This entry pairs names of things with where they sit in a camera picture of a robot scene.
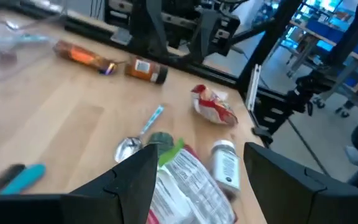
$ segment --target snack bag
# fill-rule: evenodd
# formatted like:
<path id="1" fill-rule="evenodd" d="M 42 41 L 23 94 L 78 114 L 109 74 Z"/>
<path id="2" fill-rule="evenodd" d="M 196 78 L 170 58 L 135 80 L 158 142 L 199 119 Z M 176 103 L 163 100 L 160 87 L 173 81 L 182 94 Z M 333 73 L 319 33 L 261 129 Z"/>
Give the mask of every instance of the snack bag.
<path id="1" fill-rule="evenodd" d="M 147 224 L 233 224 L 229 200 L 190 146 L 157 171 Z"/>
<path id="2" fill-rule="evenodd" d="M 211 122 L 230 126 L 238 123 L 237 117 L 228 103 L 205 85 L 196 85 L 191 91 L 191 97 L 197 113 Z"/>

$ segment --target black machine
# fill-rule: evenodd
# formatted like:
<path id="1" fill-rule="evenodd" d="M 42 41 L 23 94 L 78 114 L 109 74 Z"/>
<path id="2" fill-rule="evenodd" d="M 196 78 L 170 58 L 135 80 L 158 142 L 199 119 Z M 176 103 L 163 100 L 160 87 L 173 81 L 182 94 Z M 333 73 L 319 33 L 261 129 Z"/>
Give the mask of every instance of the black machine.
<path id="1" fill-rule="evenodd" d="M 156 57 L 167 57 L 167 43 L 178 48 L 189 42 L 190 54 L 177 63 L 197 62 L 212 53 L 227 55 L 229 40 L 240 20 L 227 11 L 213 9 L 200 0 L 107 0 L 104 21 L 126 28 L 129 45 Z"/>
<path id="2" fill-rule="evenodd" d="M 246 143 L 244 163 L 267 223 L 358 223 L 358 188 Z"/>

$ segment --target brown jar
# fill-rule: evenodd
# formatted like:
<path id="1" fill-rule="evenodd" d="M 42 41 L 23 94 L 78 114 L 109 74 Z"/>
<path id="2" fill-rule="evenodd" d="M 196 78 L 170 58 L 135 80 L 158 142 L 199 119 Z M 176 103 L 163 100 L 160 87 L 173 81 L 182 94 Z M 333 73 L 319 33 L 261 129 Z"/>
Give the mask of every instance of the brown jar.
<path id="1" fill-rule="evenodd" d="M 168 68 L 149 60 L 131 56 L 125 65 L 125 74 L 141 78 L 156 84 L 163 84 L 167 78 Z"/>

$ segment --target wooden tabletop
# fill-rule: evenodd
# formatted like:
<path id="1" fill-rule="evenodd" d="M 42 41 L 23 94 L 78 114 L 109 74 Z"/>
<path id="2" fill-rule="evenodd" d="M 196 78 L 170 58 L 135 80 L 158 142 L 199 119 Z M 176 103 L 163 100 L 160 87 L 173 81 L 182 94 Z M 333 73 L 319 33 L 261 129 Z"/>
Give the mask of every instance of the wooden tabletop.
<path id="1" fill-rule="evenodd" d="M 329 39 L 323 37 L 322 35 L 319 35 L 319 34 L 313 32 L 312 30 L 309 30 L 309 29 L 308 29 L 306 26 L 304 26 L 304 25 L 301 25 L 301 24 L 299 24 L 299 23 L 297 23 L 297 22 L 295 22 L 295 21 L 293 21 L 293 20 L 291 20 L 290 23 L 293 24 L 294 26 L 297 26 L 297 27 L 303 29 L 303 30 L 306 31 L 307 33 L 309 33 L 309 34 L 311 34 L 311 35 L 313 35 L 313 36 L 319 38 L 320 40 L 322 40 L 322 41 L 328 43 L 329 45 L 332 45 L 332 46 L 335 46 L 335 45 L 336 45 L 335 42 L 333 42 L 333 41 L 331 41 L 331 40 L 329 40 Z M 356 58 L 356 59 L 358 60 L 358 54 L 357 54 L 357 53 L 351 52 L 351 53 L 350 53 L 350 56 L 352 56 L 352 57 L 354 57 L 354 58 Z"/>
<path id="2" fill-rule="evenodd" d="M 17 24 L 30 21 L 10 12 L 0 15 Z M 117 61 L 129 56 L 55 26 L 42 25 L 36 31 Z M 28 50 L 41 56 L 32 58 Z M 117 144 L 137 135 L 159 104 L 165 110 L 144 141 L 152 132 L 168 132 L 183 138 L 205 164 L 218 139 L 233 141 L 241 161 L 245 142 L 262 144 L 251 133 L 254 124 L 236 90 L 173 68 L 162 86 L 127 77 L 122 67 L 113 76 L 101 76 L 56 57 L 50 46 L 17 51 L 18 62 L 27 65 L 15 66 L 15 72 L 0 68 L 0 171 L 13 163 L 44 163 L 46 175 L 26 193 L 70 192 L 115 166 Z M 239 120 L 236 127 L 212 124 L 194 112 L 190 90 L 197 84 L 228 94 Z M 238 223 L 265 223 L 243 162 L 241 184 L 241 194 L 233 202 Z"/>

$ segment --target bottle label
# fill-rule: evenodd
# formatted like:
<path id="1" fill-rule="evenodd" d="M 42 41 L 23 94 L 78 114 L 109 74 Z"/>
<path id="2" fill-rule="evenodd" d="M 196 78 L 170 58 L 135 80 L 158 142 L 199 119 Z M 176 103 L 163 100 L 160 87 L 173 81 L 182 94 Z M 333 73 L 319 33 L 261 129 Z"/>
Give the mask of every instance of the bottle label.
<path id="1" fill-rule="evenodd" d="M 240 189 L 239 158 L 229 152 L 214 153 L 213 176 L 226 190 Z"/>
<path id="2" fill-rule="evenodd" d="M 94 59 L 92 55 L 87 54 L 86 52 L 83 52 L 81 49 L 78 49 L 76 47 L 73 47 L 70 50 L 70 55 L 73 60 L 76 60 L 77 62 L 82 62 L 85 65 L 91 64 Z"/>
<path id="3" fill-rule="evenodd" d="M 150 63 L 142 60 L 136 60 L 135 69 L 140 72 L 148 73 L 150 70 Z"/>
<path id="4" fill-rule="evenodd" d="M 153 73 L 152 78 L 150 79 L 151 82 L 155 82 L 157 81 L 158 78 L 158 74 L 157 73 Z"/>

